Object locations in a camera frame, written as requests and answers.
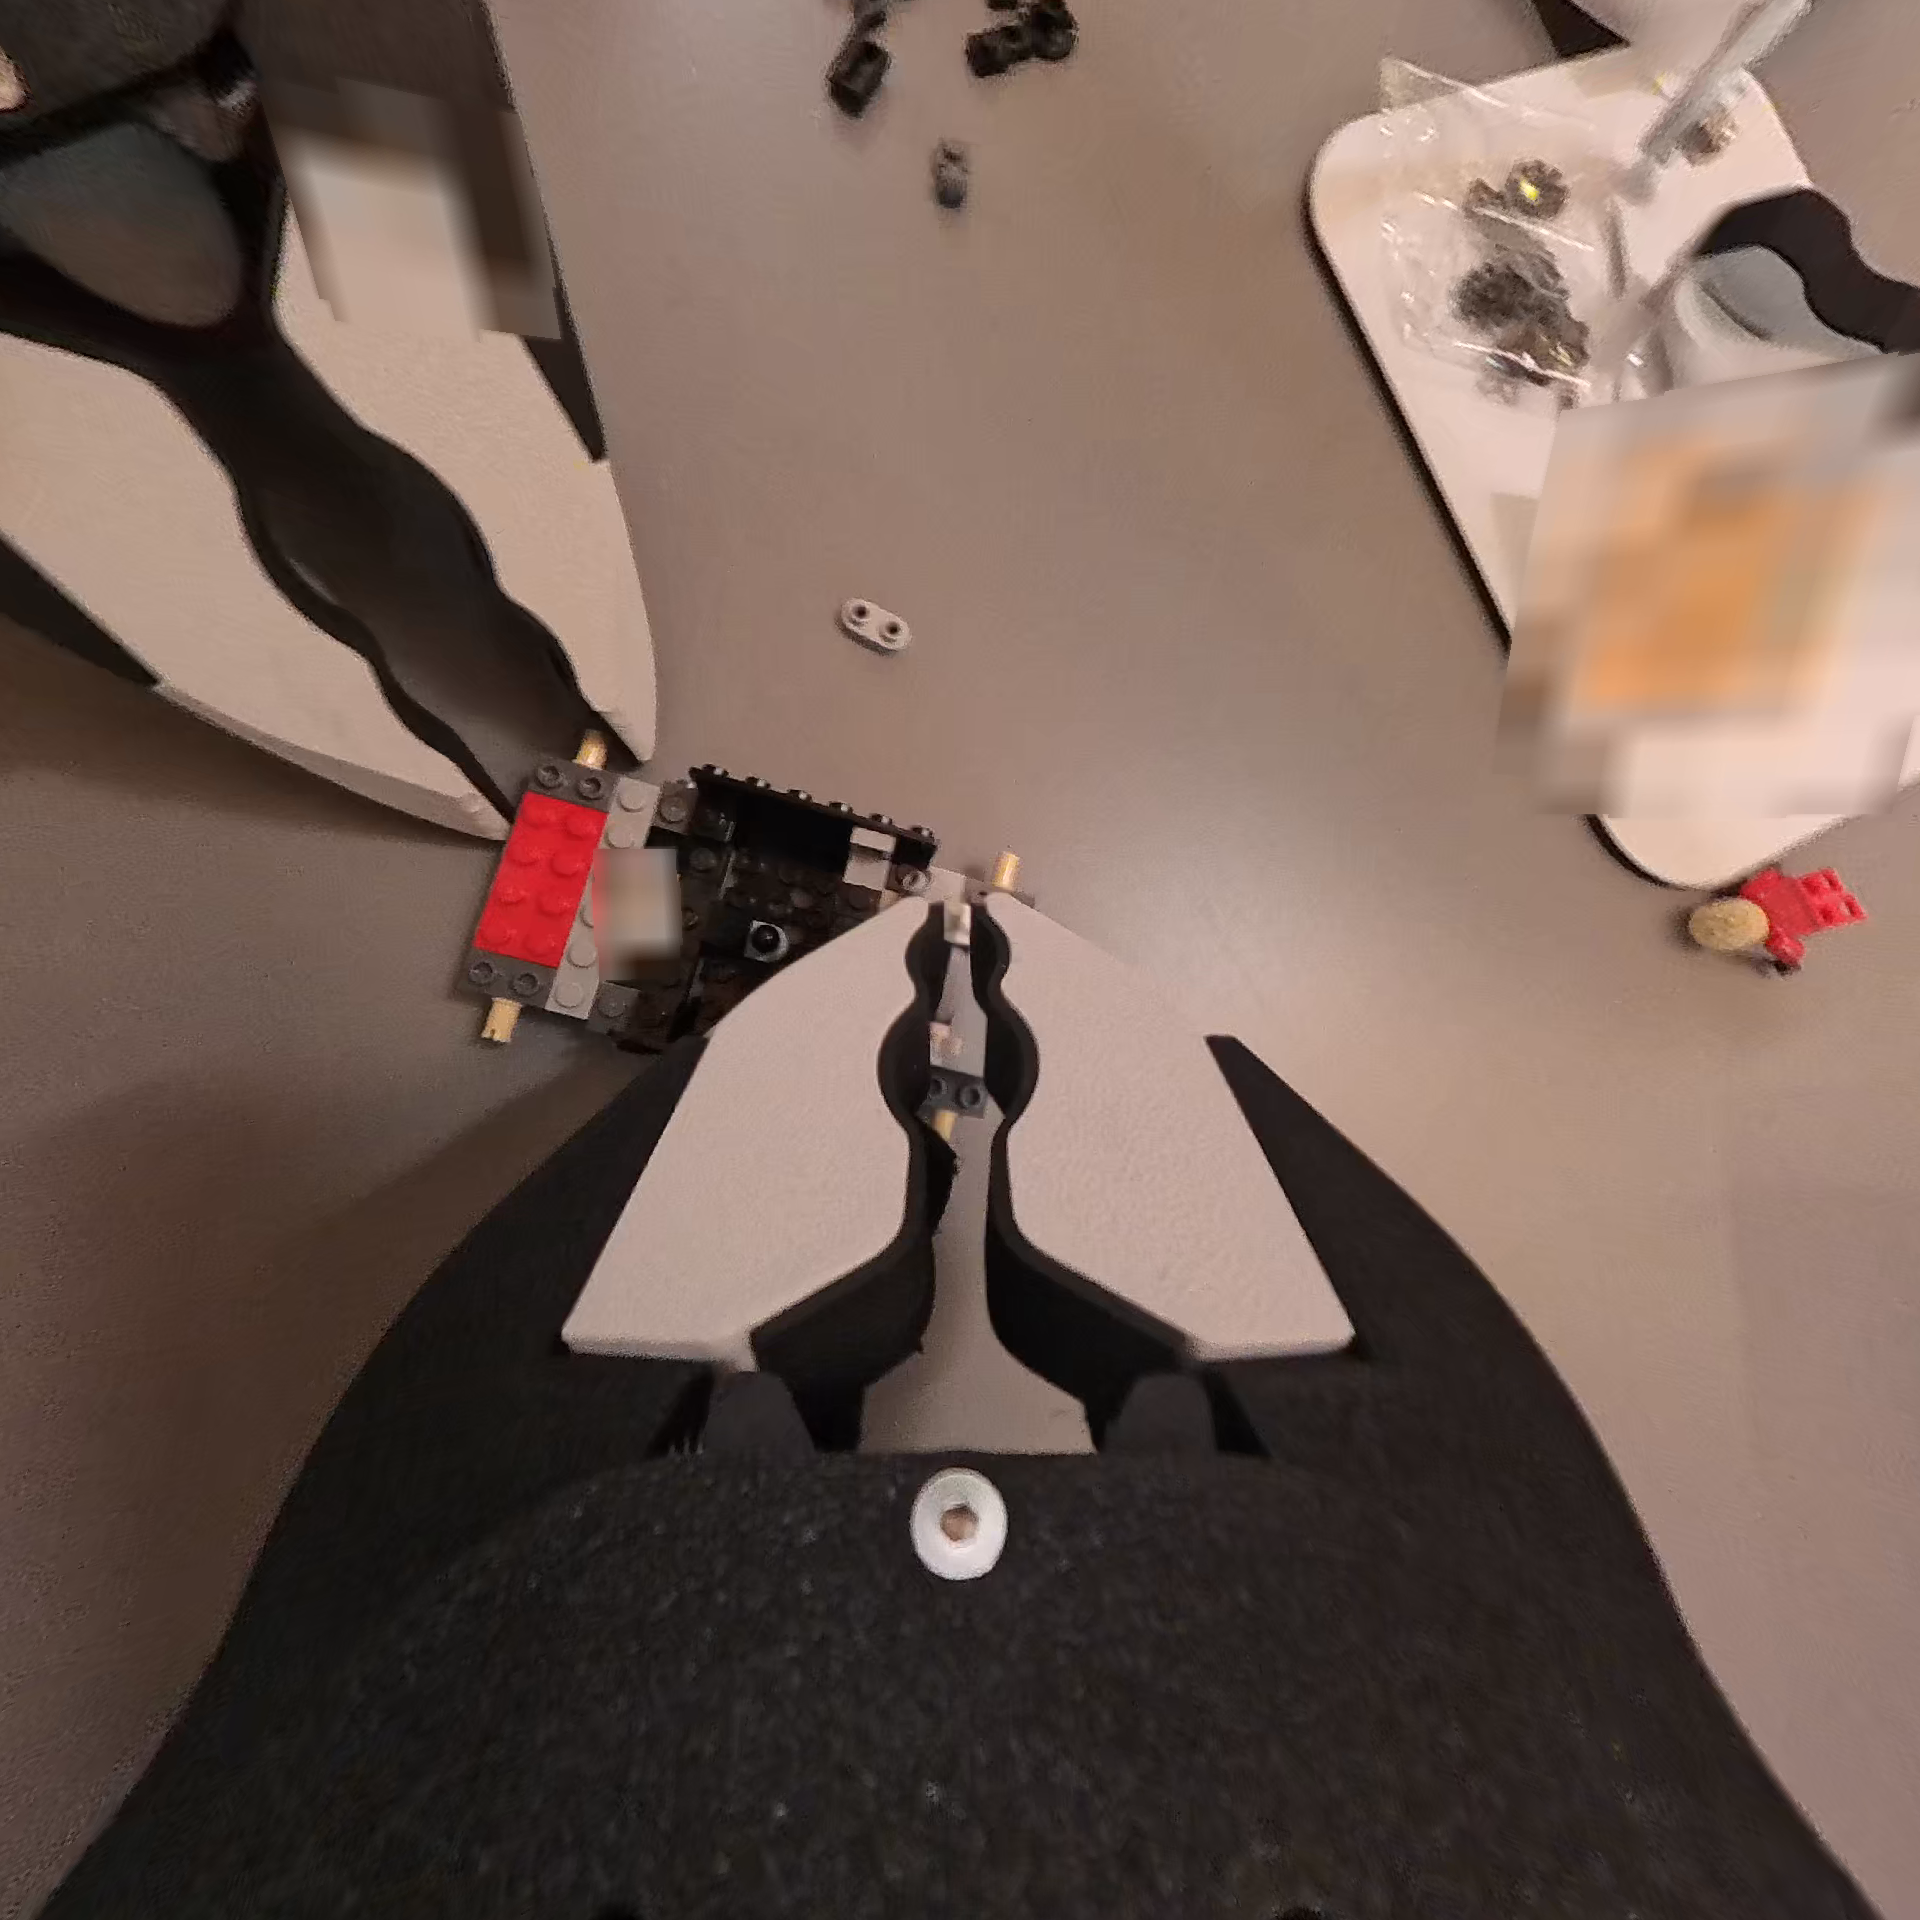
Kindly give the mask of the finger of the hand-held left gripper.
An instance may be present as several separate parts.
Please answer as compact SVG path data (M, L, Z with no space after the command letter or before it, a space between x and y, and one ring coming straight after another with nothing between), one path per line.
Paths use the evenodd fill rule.
M355 797L504 837L373 668L281 595L227 470L131 371L2 339L2 538L173 705Z
M651 623L578 339L454 339L335 317L284 317L284 332L354 420L455 493L501 590L563 647L620 743L651 759Z

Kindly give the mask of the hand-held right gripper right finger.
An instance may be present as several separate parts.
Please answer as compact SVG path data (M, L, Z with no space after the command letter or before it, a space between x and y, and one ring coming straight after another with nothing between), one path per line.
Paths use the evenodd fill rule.
M1014 895L973 904L1002 1116L985 1284L999 1345L1105 1437L1142 1379L1353 1346L1211 1038Z

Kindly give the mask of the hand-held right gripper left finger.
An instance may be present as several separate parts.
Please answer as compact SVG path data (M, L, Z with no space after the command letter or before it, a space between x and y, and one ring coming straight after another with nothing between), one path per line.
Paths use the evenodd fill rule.
M942 904L887 906L685 1052L568 1358L768 1377L815 1445L861 1441L938 1300L957 1152L924 1102L946 964Z

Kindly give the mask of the toy brick car model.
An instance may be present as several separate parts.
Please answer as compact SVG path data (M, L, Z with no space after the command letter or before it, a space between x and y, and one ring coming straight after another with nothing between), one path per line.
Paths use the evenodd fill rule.
M989 1019L973 913L1033 906L1021 856L985 880L938 867L938 837L717 765L656 784L599 738L540 759L493 867L463 981L483 1038L524 1017L639 1056L706 1041L730 1098L860 1102L887 1022L923 1000L924 1066L908 1096L945 1140L989 1116Z

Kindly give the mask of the pile of small black toy pieces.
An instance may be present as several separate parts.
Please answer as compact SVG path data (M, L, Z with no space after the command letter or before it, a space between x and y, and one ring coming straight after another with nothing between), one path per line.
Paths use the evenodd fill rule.
M894 54L883 42L894 2L849 2L849 23L825 69L825 97L849 124L861 121L883 91ZM1022 68L1066 64L1080 49L1074 2L985 2L989 20L963 37L973 81L1002 81ZM929 196L942 214L973 198L973 151L942 137L929 155Z

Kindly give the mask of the white book stand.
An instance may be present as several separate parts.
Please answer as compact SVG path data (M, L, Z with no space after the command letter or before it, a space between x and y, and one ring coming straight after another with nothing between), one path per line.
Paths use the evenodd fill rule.
M1916 354L1765 350L1688 276L1724 208L1814 187L1756 76L1811 2L1589 13L1625 49L1484 84L1616 151L1601 397L1532 414L1404 347L1380 111L1319 151L1308 233L1504 640L1497 767L1713 888L1916 786Z

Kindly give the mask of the red toy brick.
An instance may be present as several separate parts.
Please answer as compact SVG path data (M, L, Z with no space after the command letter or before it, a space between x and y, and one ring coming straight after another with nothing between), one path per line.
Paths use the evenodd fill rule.
M1867 922L1867 906L1836 870L1792 875L1772 867L1742 881L1735 900L1761 917L1761 954L1774 976L1799 972L1816 935Z

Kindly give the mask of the clear plastic parts bag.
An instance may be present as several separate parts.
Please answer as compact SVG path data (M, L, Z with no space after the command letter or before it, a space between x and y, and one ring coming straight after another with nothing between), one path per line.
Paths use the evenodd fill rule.
M1380 272L1406 350L1512 405L1601 397L1616 151L1593 115L1380 64Z

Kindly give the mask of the grey plate with wavy black edge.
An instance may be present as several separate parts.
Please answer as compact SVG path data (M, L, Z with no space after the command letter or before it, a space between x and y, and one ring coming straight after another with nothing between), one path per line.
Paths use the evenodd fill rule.
M1916 354L1916 284L1872 267L1851 216L1814 187L1724 208L1688 276L1765 350L1816 362Z

